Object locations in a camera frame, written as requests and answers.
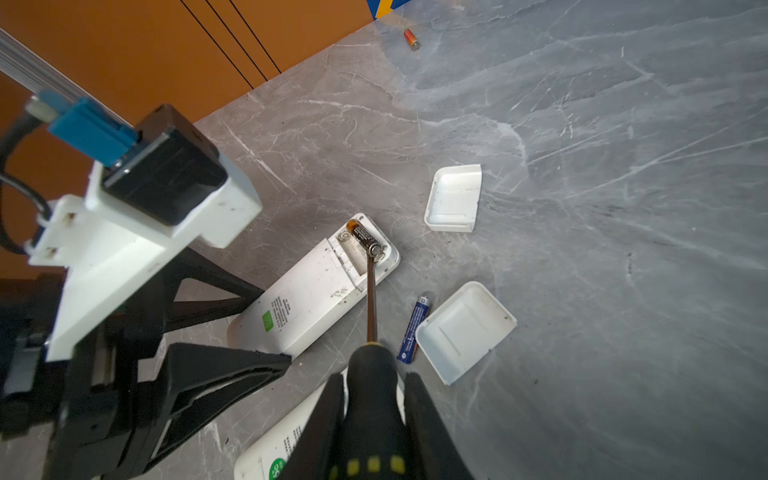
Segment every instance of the white plastic device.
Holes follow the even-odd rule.
[[[341,372],[344,377],[344,413],[348,395],[346,389],[346,371]],[[312,394],[304,399],[288,415],[284,416],[274,427],[262,435],[260,439],[251,445],[235,462],[235,480],[272,480],[280,474],[280,469],[285,465],[301,432],[304,431],[307,421],[315,409],[315,405],[323,393],[326,384],[323,383]],[[402,382],[398,378],[397,406],[400,409],[400,417],[403,423],[406,421],[405,396],[402,392]]]
[[[416,342],[446,385],[497,346],[518,321],[480,282],[467,282],[416,329]]]
[[[364,214],[354,216],[384,248],[376,284],[399,264],[400,253]],[[346,224],[322,240],[240,314],[227,330],[236,349],[296,358],[367,294],[366,252]]]
[[[481,184],[479,164],[437,170],[424,213],[427,227],[441,232],[473,231]]]
[[[101,189],[104,167],[94,162],[85,198],[64,195],[35,247],[29,264],[65,266],[46,361],[70,359],[77,342],[109,316],[192,240],[224,248],[262,210],[250,180],[232,161],[219,162],[229,178],[175,227],[164,225]]]

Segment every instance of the brown battery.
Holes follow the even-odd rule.
[[[406,36],[406,40],[408,41],[408,45],[411,45],[411,48],[413,50],[419,50],[419,47],[422,46],[422,44],[419,43],[418,40],[416,40],[416,35],[413,34],[410,28],[407,28],[406,31],[403,32],[403,34]]]
[[[378,262],[384,257],[382,244],[371,235],[368,230],[357,220],[352,219],[346,223],[346,229],[360,242],[369,257]]]

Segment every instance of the black cable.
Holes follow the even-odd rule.
[[[38,210],[40,210],[40,213],[42,213],[43,217],[47,220],[51,217],[51,208],[48,206],[48,202],[46,202],[39,193],[32,190],[27,184],[20,181],[18,178],[13,177],[12,175],[8,175],[5,172],[5,163],[8,161],[8,157],[11,155],[13,150],[16,149],[16,146],[19,144],[19,142],[22,141],[22,138],[32,133],[33,130],[39,127],[41,123],[42,122],[40,120],[25,111],[13,122],[11,127],[5,132],[2,138],[0,138],[0,187],[2,186],[2,183],[5,182],[8,185],[14,187],[16,190],[22,192],[33,202],[35,202],[35,206],[38,208]],[[1,206],[2,192],[0,191],[0,246],[11,253],[25,255],[26,252],[24,249],[21,248],[16,242],[14,242],[8,235],[8,232],[5,230],[5,225],[2,221]],[[33,240],[33,243],[37,243],[36,239],[40,237],[40,233],[41,229],[38,229],[38,232],[35,234],[35,240]]]

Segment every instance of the screwdriver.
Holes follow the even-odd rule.
[[[360,223],[352,225],[354,230],[349,227],[347,225],[356,238],[360,235],[366,240],[372,239]],[[346,417],[339,426],[329,480],[411,477],[406,471],[410,461],[408,431],[397,407],[395,357],[376,341],[376,261],[382,257],[380,249],[381,245],[379,249],[366,248],[368,343],[349,358],[346,375],[349,403]]]

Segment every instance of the screwdriver handle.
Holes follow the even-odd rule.
[[[349,403],[329,478],[409,478],[409,438],[397,407],[397,379],[395,357],[378,343],[352,354]]]

